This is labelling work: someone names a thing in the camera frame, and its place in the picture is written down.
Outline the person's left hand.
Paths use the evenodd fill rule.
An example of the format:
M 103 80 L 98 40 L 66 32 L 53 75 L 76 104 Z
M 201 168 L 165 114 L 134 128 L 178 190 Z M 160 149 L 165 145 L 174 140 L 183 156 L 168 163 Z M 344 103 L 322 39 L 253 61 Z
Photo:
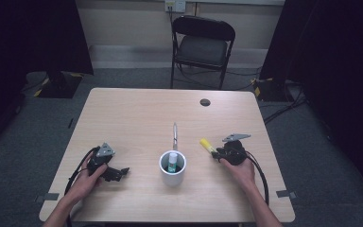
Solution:
M 76 181 L 62 198 L 66 204 L 75 205 L 77 202 L 88 196 L 97 184 L 98 178 L 108 168 L 106 164 L 103 164 L 92 175 L 89 175 L 87 161 L 85 161 L 81 167 L 83 170 L 79 172 Z

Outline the black stand base yellow tape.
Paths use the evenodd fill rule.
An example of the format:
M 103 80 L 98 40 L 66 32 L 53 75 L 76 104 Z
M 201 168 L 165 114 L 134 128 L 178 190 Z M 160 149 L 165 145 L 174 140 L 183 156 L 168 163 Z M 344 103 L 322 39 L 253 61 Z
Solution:
M 254 79 L 252 88 L 258 100 L 266 102 L 293 102 L 294 98 L 290 94 L 285 83 L 274 79 Z
M 72 98 L 83 79 L 81 74 L 48 71 L 47 79 L 35 93 L 42 98 Z

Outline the grey tape strip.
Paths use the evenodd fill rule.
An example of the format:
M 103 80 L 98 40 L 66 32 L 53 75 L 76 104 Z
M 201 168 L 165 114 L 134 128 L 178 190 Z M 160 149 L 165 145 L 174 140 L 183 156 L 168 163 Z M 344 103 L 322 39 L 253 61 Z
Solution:
M 290 198 L 292 200 L 297 198 L 297 194 L 294 191 L 280 190 L 276 194 L 278 198 Z
M 60 193 L 45 193 L 35 198 L 35 202 L 56 201 Z

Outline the black folding chair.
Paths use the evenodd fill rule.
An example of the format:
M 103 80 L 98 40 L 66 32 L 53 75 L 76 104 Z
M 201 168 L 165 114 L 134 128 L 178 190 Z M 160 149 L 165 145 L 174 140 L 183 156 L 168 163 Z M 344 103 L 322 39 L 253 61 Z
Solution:
M 183 15 L 171 22 L 172 63 L 170 87 L 175 68 L 182 65 L 211 69 L 220 73 L 221 90 L 235 40 L 234 28 L 224 21 Z

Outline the white cup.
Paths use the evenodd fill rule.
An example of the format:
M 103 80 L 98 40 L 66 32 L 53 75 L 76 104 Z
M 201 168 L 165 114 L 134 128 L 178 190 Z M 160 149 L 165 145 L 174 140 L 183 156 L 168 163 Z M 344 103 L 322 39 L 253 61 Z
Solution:
M 178 154 L 177 169 L 175 173 L 169 173 L 167 171 L 168 156 L 171 152 Z M 184 172 L 187 167 L 187 161 L 185 156 L 177 150 L 169 150 L 162 154 L 159 159 L 159 168 L 161 170 L 162 181 L 167 186 L 178 186 L 182 183 L 184 178 Z

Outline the white glue stick green label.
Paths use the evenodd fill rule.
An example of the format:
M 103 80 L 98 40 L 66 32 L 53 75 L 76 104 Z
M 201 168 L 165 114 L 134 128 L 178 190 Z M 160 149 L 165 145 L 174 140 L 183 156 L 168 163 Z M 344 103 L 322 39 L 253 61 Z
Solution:
M 171 152 L 168 156 L 168 165 L 167 165 L 167 171 L 169 173 L 176 172 L 177 161 L 178 161 L 178 154 L 176 152 Z

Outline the yellow highlighter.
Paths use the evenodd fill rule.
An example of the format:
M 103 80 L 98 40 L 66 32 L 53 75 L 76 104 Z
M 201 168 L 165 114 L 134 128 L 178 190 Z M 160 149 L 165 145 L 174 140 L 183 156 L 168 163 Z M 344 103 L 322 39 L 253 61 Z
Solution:
M 199 143 L 210 153 L 217 153 L 217 150 L 213 148 L 213 146 L 209 143 L 209 141 L 205 138 L 201 138 Z

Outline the black curtain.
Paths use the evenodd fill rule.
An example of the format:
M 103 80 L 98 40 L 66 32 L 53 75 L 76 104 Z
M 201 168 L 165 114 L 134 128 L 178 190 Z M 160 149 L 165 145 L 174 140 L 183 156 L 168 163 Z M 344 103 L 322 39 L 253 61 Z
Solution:
M 0 0 L 0 132 L 31 72 L 94 72 L 76 0 Z
M 260 77 L 301 83 L 363 177 L 363 0 L 285 0 Z

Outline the person's right hand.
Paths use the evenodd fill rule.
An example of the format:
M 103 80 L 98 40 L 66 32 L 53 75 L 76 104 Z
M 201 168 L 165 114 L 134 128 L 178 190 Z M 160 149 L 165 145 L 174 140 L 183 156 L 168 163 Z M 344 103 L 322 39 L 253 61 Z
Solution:
M 255 173 L 253 163 L 250 160 L 246 159 L 238 166 L 233 166 L 226 159 L 221 159 L 220 163 L 230 171 L 244 191 L 252 191 L 255 187 Z

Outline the white wall socket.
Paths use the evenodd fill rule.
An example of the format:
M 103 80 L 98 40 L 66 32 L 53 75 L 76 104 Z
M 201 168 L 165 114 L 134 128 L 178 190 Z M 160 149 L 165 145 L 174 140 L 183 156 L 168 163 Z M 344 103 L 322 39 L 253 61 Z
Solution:
M 185 0 L 165 0 L 164 1 L 164 10 L 166 12 L 184 13 L 186 10 L 186 1 Z

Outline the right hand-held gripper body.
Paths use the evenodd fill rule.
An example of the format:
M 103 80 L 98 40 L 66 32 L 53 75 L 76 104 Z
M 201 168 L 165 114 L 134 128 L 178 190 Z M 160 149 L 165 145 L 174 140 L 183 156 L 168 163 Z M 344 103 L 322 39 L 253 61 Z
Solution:
M 248 154 L 244 149 L 241 140 L 249 137 L 249 134 L 233 133 L 222 140 L 224 143 L 222 149 L 224 149 L 224 155 L 227 156 L 226 160 L 233 166 L 240 165 L 248 158 Z

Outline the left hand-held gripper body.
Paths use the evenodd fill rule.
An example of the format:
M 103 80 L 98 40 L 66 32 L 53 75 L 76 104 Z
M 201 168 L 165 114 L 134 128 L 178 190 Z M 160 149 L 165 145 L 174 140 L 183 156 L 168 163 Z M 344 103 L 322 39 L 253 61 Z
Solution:
M 114 150 L 107 143 L 103 143 L 99 148 L 96 148 L 87 164 L 89 175 L 93 175 L 100 166 L 106 165 L 114 154 Z

